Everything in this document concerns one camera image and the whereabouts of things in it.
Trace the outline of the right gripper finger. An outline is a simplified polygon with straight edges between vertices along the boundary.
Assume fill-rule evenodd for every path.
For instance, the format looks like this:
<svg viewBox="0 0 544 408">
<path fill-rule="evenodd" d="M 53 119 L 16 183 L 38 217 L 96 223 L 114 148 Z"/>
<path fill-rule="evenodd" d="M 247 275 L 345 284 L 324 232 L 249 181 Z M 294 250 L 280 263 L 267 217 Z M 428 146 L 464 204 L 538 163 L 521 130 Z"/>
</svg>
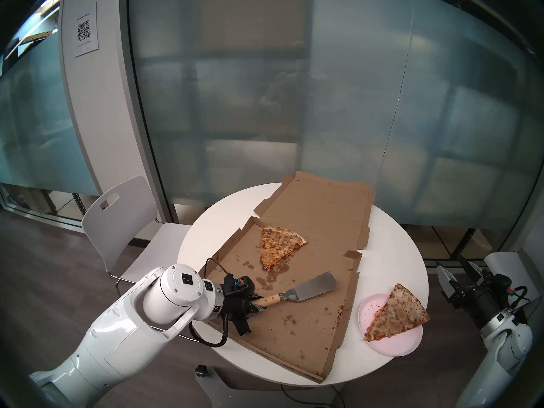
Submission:
<svg viewBox="0 0 544 408">
<path fill-rule="evenodd" d="M 491 271 L 468 261 L 462 255 L 458 256 L 458 261 L 465 274 L 468 275 L 470 280 L 475 285 L 485 285 L 491 283 L 493 279 L 493 274 Z"/>
<path fill-rule="evenodd" d="M 451 273 L 441 264 L 437 265 L 439 284 L 442 287 L 442 295 L 449 304 L 465 304 L 466 287 L 462 285 Z"/>
</svg>

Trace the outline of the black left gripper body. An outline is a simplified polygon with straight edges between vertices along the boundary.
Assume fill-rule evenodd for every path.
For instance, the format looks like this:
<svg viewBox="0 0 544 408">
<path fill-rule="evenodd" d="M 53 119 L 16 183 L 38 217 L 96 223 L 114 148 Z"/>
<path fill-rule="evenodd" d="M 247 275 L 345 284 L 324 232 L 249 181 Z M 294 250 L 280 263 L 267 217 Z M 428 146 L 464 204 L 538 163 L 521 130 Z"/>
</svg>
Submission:
<svg viewBox="0 0 544 408">
<path fill-rule="evenodd" d="M 255 297 L 255 284 L 249 276 L 235 278 L 227 274 L 221 285 L 223 303 L 220 316 L 232 323 L 246 321 L 257 314 L 257 306 L 252 303 Z"/>
</svg>

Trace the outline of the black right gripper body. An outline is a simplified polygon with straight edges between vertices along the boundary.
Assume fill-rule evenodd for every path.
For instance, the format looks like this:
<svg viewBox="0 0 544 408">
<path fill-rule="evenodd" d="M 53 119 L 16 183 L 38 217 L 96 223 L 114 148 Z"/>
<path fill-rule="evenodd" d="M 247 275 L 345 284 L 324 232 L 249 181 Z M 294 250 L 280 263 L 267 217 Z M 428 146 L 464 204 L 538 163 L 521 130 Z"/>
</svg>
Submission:
<svg viewBox="0 0 544 408">
<path fill-rule="evenodd" d="M 464 310 L 478 329 L 510 307 L 507 290 L 512 280 L 505 275 L 484 273 L 481 284 L 470 287 L 453 279 L 450 284 L 454 290 L 450 299 L 453 308 Z"/>
</svg>

